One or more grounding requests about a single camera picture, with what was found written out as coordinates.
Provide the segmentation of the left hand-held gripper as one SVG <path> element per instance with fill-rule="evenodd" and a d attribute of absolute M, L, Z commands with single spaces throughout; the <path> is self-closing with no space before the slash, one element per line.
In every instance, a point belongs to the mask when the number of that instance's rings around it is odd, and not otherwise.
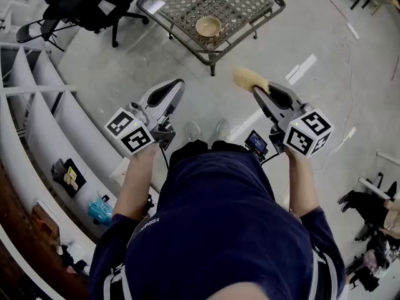
<path fill-rule="evenodd" d="M 183 93 L 182 79 L 157 84 L 139 103 L 130 102 L 119 108 L 104 128 L 129 156 L 154 143 L 166 150 L 176 135 L 169 116 L 177 108 Z"/>

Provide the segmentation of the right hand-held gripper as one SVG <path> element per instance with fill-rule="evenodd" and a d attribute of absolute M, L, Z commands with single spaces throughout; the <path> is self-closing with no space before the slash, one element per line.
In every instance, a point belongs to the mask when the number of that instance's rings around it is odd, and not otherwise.
<path fill-rule="evenodd" d="M 277 152 L 283 153 L 287 147 L 310 158 L 326 145 L 334 126 L 321 110 L 302 104 L 291 89 L 276 82 L 269 83 L 269 92 L 254 86 L 252 93 L 274 123 L 269 139 Z"/>

